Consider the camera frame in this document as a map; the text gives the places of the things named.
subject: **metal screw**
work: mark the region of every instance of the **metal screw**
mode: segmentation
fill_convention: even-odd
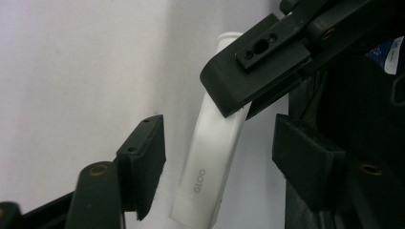
[[[103,175],[107,172],[108,166],[105,164],[98,164],[93,166],[90,171],[89,174],[90,176],[96,177],[96,176],[100,176]]]
[[[323,41],[328,40],[334,34],[335,31],[336,31],[336,29],[332,28],[332,29],[328,30],[327,32],[325,32],[325,34],[322,36],[322,40]]]
[[[276,33],[271,33],[270,36],[268,37],[268,42],[274,43],[277,41],[277,35]]]

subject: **blue label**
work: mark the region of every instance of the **blue label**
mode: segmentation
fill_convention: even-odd
[[[366,56],[375,61],[382,69],[384,69],[385,59],[391,49],[393,40],[386,40],[379,44],[374,49],[367,52]]]

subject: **screw hole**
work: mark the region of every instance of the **screw hole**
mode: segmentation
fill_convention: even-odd
[[[107,172],[108,166],[104,165],[104,164],[98,164],[93,166],[90,171],[89,174],[90,176],[96,177],[96,176],[100,176],[103,175]]]
[[[361,164],[360,170],[363,171],[363,173],[372,175],[372,176],[381,176],[382,175],[382,171],[378,167],[376,167],[372,164]]]
[[[246,51],[245,59],[251,59],[251,58],[253,58],[253,52],[252,51]]]

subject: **white wall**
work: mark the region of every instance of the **white wall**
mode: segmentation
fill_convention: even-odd
[[[0,1],[0,201],[24,213],[112,160],[145,117],[163,114],[167,162],[151,213],[167,217],[203,99],[199,75],[219,34],[246,31],[265,0]],[[275,109],[248,121],[216,228],[284,228],[284,181],[270,160]]]

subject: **black mechanical part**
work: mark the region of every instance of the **black mechanical part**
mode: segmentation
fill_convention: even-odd
[[[301,0],[287,5],[292,14],[280,21],[268,16],[202,70],[201,82],[224,117],[249,102],[247,119],[253,117],[303,79],[358,46],[370,46],[365,41],[371,34],[378,42],[401,25],[393,1]],[[389,32],[381,30],[388,27]]]
[[[63,228],[66,224],[74,193],[57,198],[24,215],[24,224],[30,228]]]
[[[137,211],[142,220],[159,184],[164,149],[163,116],[146,118],[117,151],[114,162],[82,170],[74,192],[23,216],[15,203],[1,202],[0,228],[123,228],[124,211]]]
[[[402,228],[405,108],[391,103],[395,76],[365,56],[347,56],[329,72],[318,127],[345,149],[348,168],[337,228]]]
[[[333,216],[330,212],[312,212],[287,180],[286,229],[335,229]]]
[[[150,211],[165,161],[162,115],[141,121],[117,151],[124,208],[139,220]]]
[[[0,203],[0,228],[23,228],[22,216],[16,203]]]
[[[65,228],[124,228],[124,216],[113,162],[84,168],[77,182]]]
[[[345,152],[305,122],[278,114],[272,159],[312,211],[334,206]]]
[[[293,73],[309,59],[309,52],[298,41],[286,46],[284,52],[267,56],[266,64],[258,65],[248,73],[235,60],[235,52],[277,22],[273,14],[266,17],[203,68],[201,81],[225,117],[257,99],[260,102],[253,102],[250,106],[247,115],[250,118],[287,93],[285,87],[299,83],[299,76]],[[268,93],[274,96],[273,99],[269,99]]]
[[[346,183],[363,228],[405,228],[405,188],[379,158],[352,158]]]

